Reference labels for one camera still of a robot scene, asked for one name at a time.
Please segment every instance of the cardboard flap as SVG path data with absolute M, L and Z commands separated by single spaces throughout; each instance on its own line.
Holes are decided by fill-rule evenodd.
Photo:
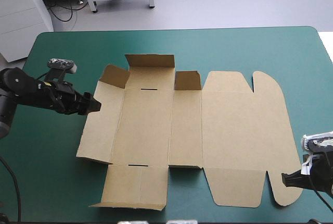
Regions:
M 177 71 L 175 90 L 201 90 L 200 74 L 197 71 Z
M 174 68 L 130 67 L 130 78 L 126 89 L 169 90 L 173 92 Z
M 226 93 L 252 93 L 252 89 L 243 74 L 237 71 L 210 71 L 203 90 Z
M 162 210 L 167 189 L 167 167 L 109 165 L 101 203 L 95 206 Z
M 228 82 L 220 86 L 223 79 Z M 281 173 L 298 170 L 300 162 L 283 93 L 265 73 L 255 72 L 253 83 L 254 93 L 238 72 L 212 72 L 207 78 L 208 86 L 205 84 L 202 91 L 204 169 L 229 169 L 235 173 L 244 170 L 249 177 L 253 171 L 275 171 L 279 175 L 272 181 L 273 193 L 277 190 L 276 201 L 290 204 L 299 191 L 282 191 Z M 228 188 L 228 182 L 220 180 L 220 187 Z M 244 194 L 236 198 L 244 206 L 254 206 L 253 197 Z M 223 202 L 234 204 L 233 199 Z
M 141 204 L 141 203 L 113 203 L 113 202 L 100 202 L 90 207 L 123 207 L 123 208 L 142 208 L 142 209 L 152 209 L 162 211 L 165 208 L 165 205 L 158 204 Z
M 109 85 L 124 89 L 129 77 L 129 71 L 109 64 L 105 67 L 104 72 L 99 80 Z
M 169 165 L 202 167 L 200 90 L 175 91 Z
M 293 173 L 295 170 L 283 171 L 285 173 Z M 286 187 L 282 183 L 281 171 L 268 171 L 270 183 L 274 195 L 274 200 L 280 206 L 288 206 L 295 202 L 301 195 L 302 189 L 294 187 Z
M 124 92 L 124 89 L 116 86 L 97 82 L 94 98 L 101 102 L 102 106 L 99 112 L 87 116 L 77 157 L 110 163 Z
M 175 58 L 173 55 L 126 54 L 125 56 L 130 67 L 175 67 Z
M 220 206 L 258 207 L 265 171 L 204 168 L 214 202 Z

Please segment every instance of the flattened cardboard box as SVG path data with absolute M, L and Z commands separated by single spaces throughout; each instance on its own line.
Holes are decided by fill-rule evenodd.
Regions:
M 300 162 L 283 93 L 265 73 L 254 91 L 239 72 L 175 73 L 173 55 L 126 55 L 97 82 L 101 111 L 89 114 L 77 157 L 109 164 L 97 207 L 162 210 L 168 167 L 204 168 L 216 204 L 257 207 L 268 171 L 275 201 L 293 203 L 281 173 Z

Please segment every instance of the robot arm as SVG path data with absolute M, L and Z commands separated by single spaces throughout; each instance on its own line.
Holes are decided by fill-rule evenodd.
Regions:
M 304 136 L 302 147 L 308 152 L 302 169 L 282 174 L 285 186 L 326 192 L 333 197 L 333 132 Z
M 83 95 L 64 81 L 66 73 L 75 73 L 73 61 L 51 59 L 44 81 L 29 77 L 19 68 L 0 71 L 0 138 L 6 136 L 18 104 L 46 108 L 60 114 L 87 115 L 99 111 L 101 103 L 92 94 Z

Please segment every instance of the cardboard tab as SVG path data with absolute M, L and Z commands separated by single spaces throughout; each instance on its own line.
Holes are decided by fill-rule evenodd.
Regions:
M 270 178 L 270 183 L 274 195 L 274 200 L 280 206 L 288 206 L 294 201 L 296 201 L 301 193 L 302 189 L 300 188 L 293 188 L 293 187 L 286 187 L 282 183 L 281 179 L 281 171 L 283 173 L 293 173 L 296 170 L 270 170 L 268 171 L 268 176 Z
M 252 89 L 243 74 L 237 71 L 210 71 L 202 90 L 252 93 Z
M 201 90 L 200 74 L 197 71 L 177 71 L 175 90 Z
M 130 67 L 154 67 L 154 68 L 174 68 L 175 58 L 173 55 L 157 54 L 126 54 Z
M 130 73 L 127 70 L 109 64 L 105 67 L 104 72 L 99 80 L 109 85 L 124 89 L 129 77 Z
M 214 202 L 220 206 L 258 207 L 265 171 L 204 168 Z
M 167 204 L 168 167 L 110 165 L 96 207 L 162 210 Z
M 126 84 L 127 89 L 136 90 L 169 90 L 173 92 L 174 68 L 130 67 L 131 76 Z

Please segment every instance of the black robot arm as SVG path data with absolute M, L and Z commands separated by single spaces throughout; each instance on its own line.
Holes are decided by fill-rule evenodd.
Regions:
M 64 81 L 66 73 L 75 73 L 73 61 L 51 59 L 44 81 L 28 76 L 19 68 L 0 71 L 0 138 L 6 136 L 18 104 L 54 110 L 60 114 L 87 115 L 99 111 L 101 103 L 91 93 L 78 93 Z

